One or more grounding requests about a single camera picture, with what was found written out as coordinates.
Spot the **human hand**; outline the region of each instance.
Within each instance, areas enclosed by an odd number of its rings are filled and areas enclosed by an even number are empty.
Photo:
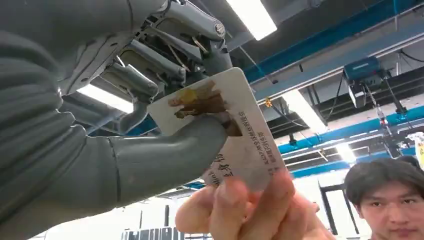
[[[211,233],[215,240],[333,240],[316,210],[282,170],[263,192],[249,192],[234,177],[217,189],[207,186],[181,206],[175,223],[181,232]]]

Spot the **eye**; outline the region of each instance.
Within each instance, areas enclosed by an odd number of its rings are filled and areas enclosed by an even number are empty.
[[[414,204],[416,202],[417,201],[415,201],[414,199],[405,199],[405,200],[402,201],[402,203],[404,203],[404,204]]]
[[[381,207],[382,204],[380,202],[372,202],[371,203],[371,206],[373,206],[373,207]]]

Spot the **white card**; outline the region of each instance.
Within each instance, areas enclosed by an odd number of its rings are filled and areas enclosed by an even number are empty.
[[[217,118],[228,139],[210,169],[206,184],[241,178],[252,191],[263,190],[273,173],[286,168],[243,71],[232,68],[170,94],[148,106],[163,135],[171,136],[199,116]]]

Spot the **ceiling light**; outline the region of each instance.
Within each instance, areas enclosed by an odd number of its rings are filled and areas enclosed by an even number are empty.
[[[88,84],[77,90],[80,94],[84,94],[87,97],[95,99],[106,105],[109,105],[115,109],[121,110],[124,113],[130,114],[133,112],[133,104],[127,100],[124,100],[118,96],[111,94],[105,90],[102,90],[96,86]]]
[[[226,0],[256,40],[277,30],[261,0]]]
[[[357,157],[347,143],[340,143],[336,145],[335,148],[337,149],[337,152],[340,154],[343,161],[347,163],[356,162]]]
[[[291,90],[282,95],[288,109],[296,112],[300,118],[315,132],[324,133],[327,126],[298,90]]]

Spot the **metal screw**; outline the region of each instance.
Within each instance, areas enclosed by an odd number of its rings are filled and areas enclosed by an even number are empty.
[[[221,22],[215,23],[215,31],[222,36],[225,34],[225,27]]]

